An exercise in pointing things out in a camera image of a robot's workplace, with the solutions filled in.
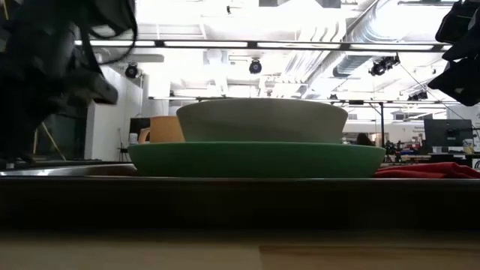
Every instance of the red napkin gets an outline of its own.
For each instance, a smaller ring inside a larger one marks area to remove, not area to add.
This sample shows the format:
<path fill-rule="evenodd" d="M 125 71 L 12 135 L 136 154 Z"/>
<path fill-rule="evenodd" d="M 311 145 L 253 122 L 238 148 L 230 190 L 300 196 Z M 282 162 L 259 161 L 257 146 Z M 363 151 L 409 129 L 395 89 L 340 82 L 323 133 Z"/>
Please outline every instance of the red napkin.
<path fill-rule="evenodd" d="M 374 178 L 480 179 L 480 172 L 455 162 L 396 166 L 379 169 Z"/>

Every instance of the metal frame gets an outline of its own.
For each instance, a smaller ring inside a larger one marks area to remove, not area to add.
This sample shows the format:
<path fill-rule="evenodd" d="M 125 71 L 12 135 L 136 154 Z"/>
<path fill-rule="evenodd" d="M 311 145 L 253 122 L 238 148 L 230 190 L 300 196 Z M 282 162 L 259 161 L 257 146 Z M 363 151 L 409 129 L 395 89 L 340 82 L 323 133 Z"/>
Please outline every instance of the metal frame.
<path fill-rule="evenodd" d="M 131 47 L 131 40 L 91 40 L 93 47 Z M 264 40 L 138 40 L 136 48 L 227 49 L 227 50 L 310 50 L 378 53 L 444 53 L 452 45 L 445 43 L 346 43 Z"/>

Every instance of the green dish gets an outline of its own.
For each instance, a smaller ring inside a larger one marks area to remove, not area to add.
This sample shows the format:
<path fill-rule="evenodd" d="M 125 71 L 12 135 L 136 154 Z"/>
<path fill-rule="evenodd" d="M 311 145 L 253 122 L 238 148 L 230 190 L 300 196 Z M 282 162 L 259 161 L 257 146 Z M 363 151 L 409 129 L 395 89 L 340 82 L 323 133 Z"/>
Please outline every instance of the green dish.
<path fill-rule="evenodd" d="M 385 149 L 303 142 L 178 142 L 132 145 L 142 176 L 212 178 L 368 178 Z"/>

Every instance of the ceramic bowl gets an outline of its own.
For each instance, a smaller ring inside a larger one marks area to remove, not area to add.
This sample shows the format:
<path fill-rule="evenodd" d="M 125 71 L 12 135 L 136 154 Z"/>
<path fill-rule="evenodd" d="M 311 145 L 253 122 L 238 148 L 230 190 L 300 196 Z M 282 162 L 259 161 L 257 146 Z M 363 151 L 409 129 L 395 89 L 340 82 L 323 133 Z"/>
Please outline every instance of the ceramic bowl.
<path fill-rule="evenodd" d="M 183 106 L 177 116 L 187 142 L 340 143 L 348 113 L 320 102 L 238 98 Z"/>

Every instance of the desk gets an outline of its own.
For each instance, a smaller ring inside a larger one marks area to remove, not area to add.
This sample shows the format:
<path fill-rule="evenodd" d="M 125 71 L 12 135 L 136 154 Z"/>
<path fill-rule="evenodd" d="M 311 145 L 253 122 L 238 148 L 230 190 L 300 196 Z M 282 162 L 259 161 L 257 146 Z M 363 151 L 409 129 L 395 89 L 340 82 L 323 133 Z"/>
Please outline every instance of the desk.
<path fill-rule="evenodd" d="M 414 161 L 425 163 L 439 163 L 439 162 L 456 162 L 460 165 L 466 165 L 474 168 L 474 159 L 480 159 L 480 154 L 453 154 L 453 153 L 441 153 L 441 154 L 404 154 L 401 156 L 402 161 Z"/>

